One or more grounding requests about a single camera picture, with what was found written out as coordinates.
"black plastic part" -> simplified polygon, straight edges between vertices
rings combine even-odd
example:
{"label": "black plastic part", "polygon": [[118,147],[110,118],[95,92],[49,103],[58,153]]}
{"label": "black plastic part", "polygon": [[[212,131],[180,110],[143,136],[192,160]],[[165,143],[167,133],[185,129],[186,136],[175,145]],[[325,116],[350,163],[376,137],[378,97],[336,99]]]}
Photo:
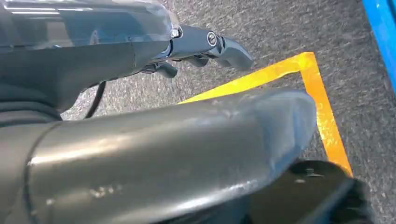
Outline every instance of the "black plastic part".
{"label": "black plastic part", "polygon": [[251,196],[250,216],[254,224],[327,224],[353,185],[354,180],[332,163],[298,162]]}
{"label": "black plastic part", "polygon": [[177,68],[167,62],[158,63],[157,71],[165,78],[174,78],[177,75]]}
{"label": "black plastic part", "polygon": [[198,57],[194,56],[194,57],[186,58],[185,61],[188,61],[192,65],[201,68],[201,67],[205,67],[208,64],[209,59],[207,59],[207,58],[198,58]]}

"yellow tape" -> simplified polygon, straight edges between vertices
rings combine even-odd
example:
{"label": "yellow tape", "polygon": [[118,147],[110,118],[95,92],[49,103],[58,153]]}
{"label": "yellow tape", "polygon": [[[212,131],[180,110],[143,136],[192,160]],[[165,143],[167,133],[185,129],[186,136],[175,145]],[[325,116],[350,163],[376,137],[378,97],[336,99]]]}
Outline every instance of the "yellow tape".
{"label": "yellow tape", "polygon": [[315,100],[318,113],[318,129],[329,161],[340,165],[352,176],[352,169],[338,132],[337,124],[327,97],[325,86],[320,76],[315,55],[312,52],[306,52],[288,58],[264,69],[218,86],[212,90],[196,95],[181,102],[181,104],[246,91],[274,81],[284,75],[298,71],[301,72],[308,94],[310,94]]}

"silver screw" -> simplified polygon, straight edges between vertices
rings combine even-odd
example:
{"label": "silver screw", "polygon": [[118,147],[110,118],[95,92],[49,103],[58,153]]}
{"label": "silver screw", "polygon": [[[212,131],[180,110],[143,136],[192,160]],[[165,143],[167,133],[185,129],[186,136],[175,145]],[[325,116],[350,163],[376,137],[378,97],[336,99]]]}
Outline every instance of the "silver screw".
{"label": "silver screw", "polygon": [[208,33],[208,43],[212,47],[216,46],[217,38],[216,38],[216,35],[214,34],[214,32],[209,32]]}
{"label": "silver screw", "polygon": [[171,33],[172,38],[180,37],[180,32],[178,29],[173,29]]}

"gray carpet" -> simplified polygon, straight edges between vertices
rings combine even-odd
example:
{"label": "gray carpet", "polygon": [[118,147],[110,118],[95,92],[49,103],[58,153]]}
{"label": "gray carpet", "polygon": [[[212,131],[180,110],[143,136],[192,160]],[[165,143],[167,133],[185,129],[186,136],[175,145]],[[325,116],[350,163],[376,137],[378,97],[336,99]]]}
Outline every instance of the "gray carpet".
{"label": "gray carpet", "polygon": [[[183,24],[211,28],[246,46],[253,70],[313,51],[354,175],[369,184],[378,223],[396,223],[396,99],[363,5],[356,0],[165,0]],[[216,64],[179,75],[135,75],[108,85],[98,116],[175,104],[241,77]],[[299,75],[266,86],[303,88]],[[94,89],[63,114],[80,119]],[[316,133],[305,157],[325,159]]]}

